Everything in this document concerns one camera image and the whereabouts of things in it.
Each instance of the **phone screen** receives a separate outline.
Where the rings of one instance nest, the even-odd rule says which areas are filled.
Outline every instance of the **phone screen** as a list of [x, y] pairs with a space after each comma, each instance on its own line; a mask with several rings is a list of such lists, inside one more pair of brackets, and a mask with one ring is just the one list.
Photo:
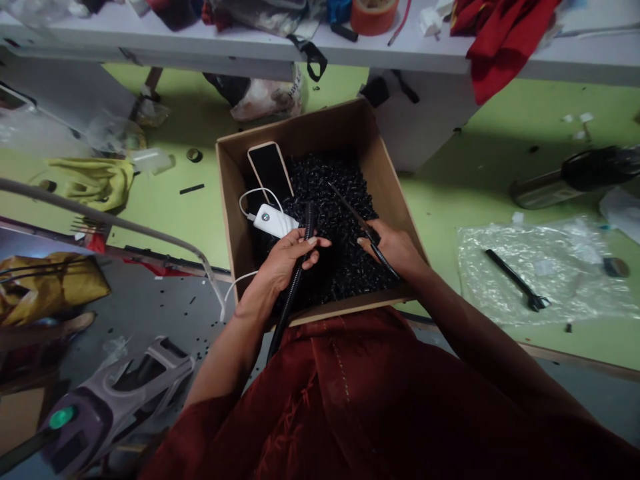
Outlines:
[[[270, 143], [264, 147], [249, 152], [249, 158], [258, 176], [258, 180], [264, 188], [268, 188], [282, 202], [291, 197], [289, 176], [285, 170], [282, 157], [276, 144]], [[273, 202], [271, 196], [267, 196], [269, 202]]]

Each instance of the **hand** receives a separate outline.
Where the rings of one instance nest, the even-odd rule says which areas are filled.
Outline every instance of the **hand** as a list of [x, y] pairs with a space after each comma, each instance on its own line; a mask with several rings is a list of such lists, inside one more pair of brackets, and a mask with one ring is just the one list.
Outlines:
[[311, 237], [309, 240], [305, 240], [304, 228], [290, 231], [271, 249], [267, 260], [258, 270], [254, 281], [264, 282], [265, 285], [281, 292], [289, 286], [293, 268], [298, 258], [305, 253], [311, 252], [308, 260], [302, 264], [303, 270], [309, 270], [318, 263], [320, 253], [315, 250], [318, 246], [330, 247], [331, 242], [321, 237]]
[[[402, 230], [394, 230], [380, 219], [369, 220], [367, 224], [380, 235], [378, 248], [404, 280], [409, 280], [416, 274], [424, 272], [428, 266], [416, 250], [409, 234]], [[378, 263], [378, 257], [371, 248], [369, 239], [360, 237], [358, 244], [370, 254]]]

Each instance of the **orange tape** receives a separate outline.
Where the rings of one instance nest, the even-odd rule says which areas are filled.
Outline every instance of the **orange tape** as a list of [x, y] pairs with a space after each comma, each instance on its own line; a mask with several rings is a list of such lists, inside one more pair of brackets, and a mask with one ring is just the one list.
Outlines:
[[351, 28], [360, 35], [380, 35], [388, 31], [399, 0], [353, 0]]

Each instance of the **metal bottle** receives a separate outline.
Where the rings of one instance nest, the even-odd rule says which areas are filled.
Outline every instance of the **metal bottle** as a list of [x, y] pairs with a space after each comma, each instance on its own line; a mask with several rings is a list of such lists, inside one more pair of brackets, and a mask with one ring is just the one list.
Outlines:
[[536, 210], [638, 175], [640, 145], [587, 150], [565, 160], [556, 171], [514, 183], [511, 198], [522, 208]]

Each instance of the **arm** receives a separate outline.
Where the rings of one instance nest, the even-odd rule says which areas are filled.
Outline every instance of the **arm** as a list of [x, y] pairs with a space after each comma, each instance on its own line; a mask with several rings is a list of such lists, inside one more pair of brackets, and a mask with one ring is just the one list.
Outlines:
[[287, 288], [296, 260], [309, 251], [304, 270], [318, 262], [317, 246], [329, 247], [329, 240], [304, 240], [304, 229], [292, 230], [272, 248], [242, 295], [222, 334], [215, 340], [198, 372], [185, 409], [194, 403], [230, 393], [240, 393], [260, 352], [265, 324], [280, 292]]
[[[414, 288], [460, 360], [492, 382], [531, 414], [553, 411], [593, 420], [564, 388], [494, 322], [480, 313], [420, 257], [408, 234], [381, 220], [368, 222], [380, 235], [378, 245], [398, 274]], [[370, 242], [358, 243], [375, 258]]]

